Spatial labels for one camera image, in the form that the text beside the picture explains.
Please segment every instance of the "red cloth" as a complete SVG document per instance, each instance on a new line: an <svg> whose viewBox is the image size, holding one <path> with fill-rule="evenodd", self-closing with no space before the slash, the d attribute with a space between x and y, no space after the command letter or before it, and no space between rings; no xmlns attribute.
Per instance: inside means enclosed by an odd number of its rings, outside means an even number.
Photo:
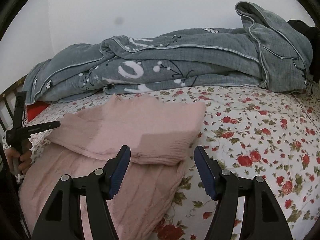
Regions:
<svg viewBox="0 0 320 240"><path fill-rule="evenodd" d="M48 106L49 106L49 104L42 102L42 101L37 101L33 105L28 105L27 106L28 122L30 122L32 119L34 119L37 115L39 115Z"/></svg>

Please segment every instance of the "pink garment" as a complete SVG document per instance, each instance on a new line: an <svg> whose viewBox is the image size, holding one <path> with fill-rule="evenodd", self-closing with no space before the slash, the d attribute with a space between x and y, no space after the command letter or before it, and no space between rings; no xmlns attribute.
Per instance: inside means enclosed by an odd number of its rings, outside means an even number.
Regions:
<svg viewBox="0 0 320 240"><path fill-rule="evenodd" d="M120 240L147 239L171 205L205 108L200 102L163 103L149 96L124 100L113 95L103 106L66 114L21 186L20 204L30 231L63 174L86 176L128 145L131 163L108 207ZM92 239L84 197L81 214L85 239Z"/></svg>

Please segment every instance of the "blanket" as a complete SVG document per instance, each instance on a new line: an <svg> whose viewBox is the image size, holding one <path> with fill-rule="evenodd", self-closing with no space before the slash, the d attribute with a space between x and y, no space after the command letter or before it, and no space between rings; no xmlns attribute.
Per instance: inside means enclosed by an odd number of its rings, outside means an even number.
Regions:
<svg viewBox="0 0 320 240"><path fill-rule="evenodd" d="M260 86L273 92L306 88L309 40L278 15L239 2L243 28L196 28L100 44L74 44L36 65L23 89L26 104L73 101L99 89L144 93L186 86Z"/></svg>
<svg viewBox="0 0 320 240"><path fill-rule="evenodd" d="M131 162L108 208L120 240L147 239L172 203L205 109L203 102L163 103L149 96L125 100L114 95L103 106L66 114L20 189L30 231L63 174L86 176L126 144ZM85 239L92 239L85 199L80 206Z"/></svg>

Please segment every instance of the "pink sweater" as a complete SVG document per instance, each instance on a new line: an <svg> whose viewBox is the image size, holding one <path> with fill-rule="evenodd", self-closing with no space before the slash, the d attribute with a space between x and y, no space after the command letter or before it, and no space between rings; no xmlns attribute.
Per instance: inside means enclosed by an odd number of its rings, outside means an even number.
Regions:
<svg viewBox="0 0 320 240"><path fill-rule="evenodd" d="M124 100L113 95L103 106L66 114L20 190L30 231L63 174L86 176L128 145L131 163L108 207L120 240L147 239L171 205L204 112L200 102L162 103L149 96ZM85 239L92 239L85 197L81 214Z"/></svg>

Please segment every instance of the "floral bed sheet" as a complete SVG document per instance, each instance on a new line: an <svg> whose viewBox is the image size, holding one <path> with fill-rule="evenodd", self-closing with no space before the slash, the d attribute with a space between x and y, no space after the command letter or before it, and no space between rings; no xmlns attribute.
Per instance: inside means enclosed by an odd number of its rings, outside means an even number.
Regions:
<svg viewBox="0 0 320 240"><path fill-rule="evenodd" d="M240 177L265 178L274 192L295 240L302 240L320 215L320 149L318 86L303 94L283 95L260 88L191 87L149 94L164 102L204 101L204 123L191 147L207 154ZM122 95L132 98L136 95ZM49 106L28 125L50 122L65 113L104 104L109 95ZM32 136L33 162L50 142L50 131ZM171 208L150 240L204 239L216 203L206 195L192 157ZM232 239L239 239L244 198L239 198Z"/></svg>

